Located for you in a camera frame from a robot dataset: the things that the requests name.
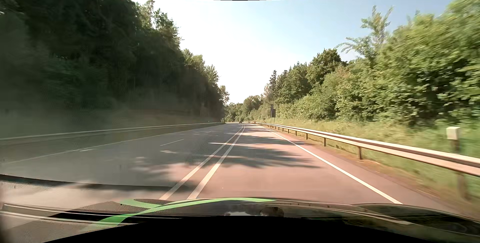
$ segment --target roadside grass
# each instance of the roadside grass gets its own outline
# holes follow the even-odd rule
[[[447,125],[415,129],[382,122],[315,122],[312,120],[281,118],[275,118],[274,121],[271,118],[267,118],[267,120],[264,121],[266,123],[306,128],[416,148],[451,152],[450,141],[447,140],[446,135]],[[480,158],[480,124],[477,126],[459,126],[461,127],[460,143],[462,154]],[[310,139],[320,142],[321,138],[309,136],[309,140]],[[327,146],[354,155],[357,154],[357,148],[346,143],[327,140]],[[374,161],[394,169],[400,169],[413,177],[418,185],[426,190],[440,194],[440,197],[445,200],[460,203],[463,206],[475,206],[480,210],[480,178],[470,175],[465,176],[468,193],[471,195],[471,201],[466,202],[459,197],[457,188],[458,175],[454,171],[373,150],[363,149],[362,152],[365,160]]]

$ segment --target white solid line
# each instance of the white solid line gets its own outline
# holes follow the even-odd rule
[[[173,186],[169,191],[167,191],[164,195],[162,195],[162,197],[160,197],[159,200],[167,200],[185,182],[187,182],[187,180],[189,180],[198,170],[200,170],[200,168],[202,168],[207,163],[207,161],[209,161],[211,158],[213,158],[213,156],[215,156],[215,154],[217,154],[220,151],[220,149],[222,149],[226,144],[228,144],[230,142],[230,140],[232,140],[233,137],[235,137],[240,131],[241,131],[241,129],[239,131],[237,131],[237,133],[234,134],[232,137],[230,137],[230,139],[228,139],[225,143],[223,143],[221,147],[219,147],[217,150],[215,150],[215,152],[213,152],[210,156],[208,156],[208,158],[203,160],[197,167],[195,167],[195,169],[193,169],[190,173],[188,173],[188,175],[186,175],[184,178],[182,178],[182,180],[178,181],[177,184],[175,184],[175,186]]]
[[[48,156],[53,156],[53,155],[58,155],[58,154],[63,154],[63,153],[68,153],[68,152],[73,152],[73,151],[81,151],[81,150],[90,149],[90,148],[99,148],[99,147],[110,146],[110,145],[119,144],[119,143],[123,143],[123,142],[136,141],[136,140],[153,138],[153,137],[158,137],[158,136],[173,135],[173,134],[179,134],[179,133],[184,133],[184,132],[189,132],[189,131],[194,131],[194,129],[182,130],[182,131],[171,132],[171,133],[164,133],[164,134],[142,137],[142,138],[136,138],[136,139],[125,140],[125,141],[120,141],[120,142],[105,143],[105,144],[94,145],[94,146],[85,147],[85,148],[71,149],[71,150],[62,151],[62,152],[53,153],[53,154],[47,154],[47,155],[42,155],[42,156],[35,156],[35,157],[31,157],[31,158],[26,158],[26,159],[5,162],[4,164],[11,164],[11,163],[19,162],[19,161],[24,161],[24,160],[33,160],[33,159],[38,159],[38,158],[42,158],[42,157],[48,157]]]
[[[387,194],[386,194],[386,193],[384,193],[383,191],[380,191],[380,190],[378,190],[378,189],[377,189],[377,188],[375,188],[374,186],[372,186],[372,185],[370,185],[370,184],[368,184],[368,183],[364,182],[363,180],[361,180],[361,179],[359,179],[359,178],[357,178],[357,177],[355,177],[355,176],[351,175],[350,173],[346,172],[345,170],[343,170],[343,169],[341,169],[341,168],[339,168],[339,167],[335,166],[334,164],[332,164],[332,163],[328,162],[327,160],[324,160],[323,158],[321,158],[321,157],[319,157],[319,156],[315,155],[314,153],[312,153],[312,152],[308,151],[307,149],[305,149],[305,148],[303,148],[303,147],[299,146],[298,144],[296,144],[296,143],[294,143],[294,142],[290,141],[289,139],[287,139],[287,138],[285,138],[285,137],[283,137],[283,136],[281,136],[281,135],[278,135],[278,134],[276,134],[276,133],[275,133],[275,132],[273,132],[273,131],[271,131],[271,133],[273,133],[274,135],[276,135],[276,136],[278,136],[278,137],[280,137],[280,138],[283,138],[283,139],[285,139],[286,141],[288,141],[288,142],[290,142],[290,143],[292,143],[292,144],[296,145],[297,147],[301,148],[303,151],[305,151],[305,152],[309,153],[310,155],[312,155],[312,156],[314,156],[315,158],[317,158],[317,159],[319,159],[319,160],[323,161],[324,163],[326,163],[326,164],[328,164],[328,165],[332,166],[333,168],[335,168],[335,169],[337,169],[338,171],[340,171],[340,172],[344,173],[345,175],[349,176],[350,178],[352,178],[353,180],[357,181],[358,183],[360,183],[360,184],[364,185],[365,187],[369,188],[370,190],[372,190],[372,191],[374,191],[374,192],[376,192],[376,193],[380,194],[382,197],[384,197],[384,198],[386,198],[386,199],[390,200],[392,203],[395,203],[395,204],[401,204],[401,205],[403,204],[403,203],[400,203],[398,200],[394,199],[393,197],[391,197],[391,196],[387,195]]]
[[[235,143],[237,143],[238,139],[240,138],[242,134],[240,134],[237,139],[235,139],[235,142],[231,144],[231,146],[225,151],[225,154],[215,163],[215,165],[212,167],[212,169],[208,172],[208,174],[201,180],[200,184],[195,188],[194,191],[191,192],[191,194],[188,196],[187,200],[192,200],[196,199],[197,196],[200,194],[200,192],[204,189],[204,187],[207,185],[208,181],[212,178],[213,174],[217,171],[217,169],[220,167],[220,164],[222,164],[223,160],[227,157],[227,155],[230,153],[232,150],[233,146]]]
[[[174,142],[167,142],[167,143],[164,143],[164,144],[159,145],[159,147],[166,146],[166,145],[170,145],[170,144],[173,144],[173,143],[176,143],[176,142],[180,142],[180,141],[183,141],[183,140],[184,140],[184,139],[180,139],[180,140],[177,140],[177,141],[174,141]]]

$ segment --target white roadside post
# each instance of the white roadside post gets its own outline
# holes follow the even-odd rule
[[[447,127],[447,139],[452,142],[452,151],[454,154],[461,155],[461,147],[460,147],[460,127]],[[458,191],[460,196],[465,200],[470,200],[468,188],[467,188],[467,181],[465,180],[465,175],[463,173],[457,173],[458,178]]]

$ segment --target guardrail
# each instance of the guardrail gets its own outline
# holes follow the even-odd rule
[[[459,189],[462,197],[468,198],[466,191],[466,183],[463,174],[468,174],[476,177],[480,177],[480,158],[465,156],[460,154],[447,153],[442,151],[406,146],[401,144],[379,142],[374,140],[367,140],[362,138],[356,138],[351,136],[339,135],[329,132],[318,131],[314,129],[304,129],[292,126],[284,126],[278,124],[270,124],[263,122],[250,122],[267,126],[270,128],[287,131],[288,133],[295,132],[304,133],[305,138],[308,140],[308,136],[317,136],[323,138],[323,146],[327,146],[327,139],[342,142],[345,144],[353,145],[357,147],[357,157],[359,160],[363,159],[362,149],[370,149],[377,152],[382,152],[390,155],[395,155],[409,160],[415,160],[438,167],[446,168],[459,173]]]
[[[117,133],[117,132],[143,131],[143,130],[154,130],[154,129],[174,128],[174,127],[183,127],[183,126],[219,124],[219,123],[221,122],[147,126],[147,127],[120,128],[120,129],[85,130],[85,131],[75,131],[75,132],[62,132],[62,133],[49,133],[49,134],[18,136],[18,137],[6,137],[6,138],[0,138],[0,141],[10,141],[10,140],[28,139],[28,138],[41,138],[41,137],[70,136],[70,135],[98,135],[98,134],[108,134],[108,133]]]

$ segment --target sky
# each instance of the sky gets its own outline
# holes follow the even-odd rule
[[[141,4],[147,0],[133,0]],[[372,7],[389,16],[393,31],[416,10],[440,15],[452,0],[155,0],[173,19],[182,37],[180,48],[203,55],[213,64],[230,102],[262,94],[273,70],[281,73],[296,62],[310,62],[323,49],[346,37],[369,34],[361,19]],[[340,53],[342,60],[357,57]]]

